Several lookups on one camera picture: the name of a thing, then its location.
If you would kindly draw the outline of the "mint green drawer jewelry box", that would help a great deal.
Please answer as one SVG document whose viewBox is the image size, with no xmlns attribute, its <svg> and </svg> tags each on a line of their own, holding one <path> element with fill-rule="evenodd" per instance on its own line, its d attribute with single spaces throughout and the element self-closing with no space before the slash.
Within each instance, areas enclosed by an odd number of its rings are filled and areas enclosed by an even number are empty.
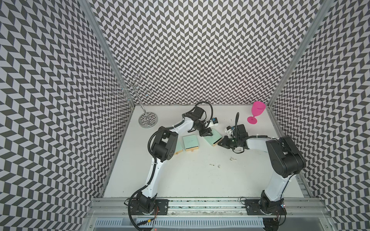
<svg viewBox="0 0 370 231">
<path fill-rule="evenodd" d="M 209 145 L 216 146 L 224 137 L 217 130 L 211 129 L 211 132 L 212 135 L 207 135 L 203 138 Z"/>
</svg>

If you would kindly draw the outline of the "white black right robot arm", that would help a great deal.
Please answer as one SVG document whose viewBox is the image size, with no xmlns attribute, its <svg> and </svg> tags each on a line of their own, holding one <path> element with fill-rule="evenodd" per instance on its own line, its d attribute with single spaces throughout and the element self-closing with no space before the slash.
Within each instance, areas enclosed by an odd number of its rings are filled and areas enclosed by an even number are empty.
<svg viewBox="0 0 370 231">
<path fill-rule="evenodd" d="M 268 153 L 274 170 L 270 182 L 255 204 L 254 213 L 265 215 L 285 215 L 283 194 L 289 181 L 306 167 L 302 152 L 298 150 L 290 136 L 271 138 L 266 135 L 250 136 L 244 125 L 228 126 L 227 135 L 219 146 L 241 154 L 245 150 L 259 150 Z"/>
</svg>

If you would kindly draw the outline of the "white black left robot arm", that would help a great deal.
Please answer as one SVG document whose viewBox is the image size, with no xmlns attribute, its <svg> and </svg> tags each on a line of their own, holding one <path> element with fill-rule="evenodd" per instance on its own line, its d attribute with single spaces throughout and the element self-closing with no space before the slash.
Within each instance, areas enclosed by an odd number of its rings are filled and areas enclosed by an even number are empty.
<svg viewBox="0 0 370 231">
<path fill-rule="evenodd" d="M 147 149 L 152 157 L 147 183 L 129 198 L 129 204 L 134 201 L 143 214 L 151 214 L 155 209 L 158 186 L 162 168 L 174 155 L 178 136 L 185 132 L 198 131 L 201 137 L 213 136 L 211 127 L 217 125 L 212 105 L 201 101 L 188 112 L 182 114 L 182 120 L 170 127 L 161 126 L 148 141 Z"/>
</svg>

